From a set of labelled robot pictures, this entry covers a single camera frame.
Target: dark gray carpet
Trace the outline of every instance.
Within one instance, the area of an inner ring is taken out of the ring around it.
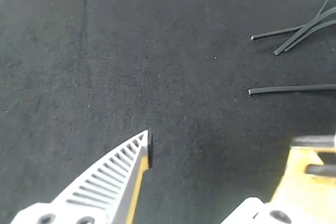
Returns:
[[[336,30],[279,57],[286,36],[249,38],[322,2],[0,0],[0,222],[148,127],[135,223],[219,223],[248,196],[269,200],[290,139],[334,132],[336,93],[247,89],[336,83]]]

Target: white robot part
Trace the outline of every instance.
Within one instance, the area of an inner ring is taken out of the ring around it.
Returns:
[[[96,161],[50,204],[20,211],[11,224],[131,223],[151,163],[151,134],[143,131]]]
[[[221,224],[313,224],[314,219],[297,206],[264,204],[260,199],[245,199]]]

